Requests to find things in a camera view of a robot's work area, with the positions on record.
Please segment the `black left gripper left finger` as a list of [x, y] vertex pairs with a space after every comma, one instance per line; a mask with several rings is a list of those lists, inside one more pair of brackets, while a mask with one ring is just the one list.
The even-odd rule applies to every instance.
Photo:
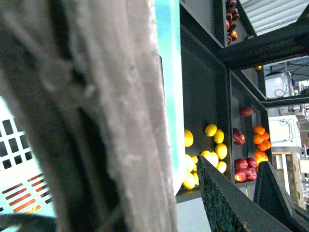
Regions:
[[201, 198], [212, 232], [289, 232], [251, 201], [207, 159], [198, 155]]

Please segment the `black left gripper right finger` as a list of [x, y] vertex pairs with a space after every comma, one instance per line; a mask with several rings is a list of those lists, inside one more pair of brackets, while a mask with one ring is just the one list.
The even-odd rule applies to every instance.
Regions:
[[259, 163], [253, 202], [292, 232], [309, 230], [309, 213], [293, 202], [269, 161]]

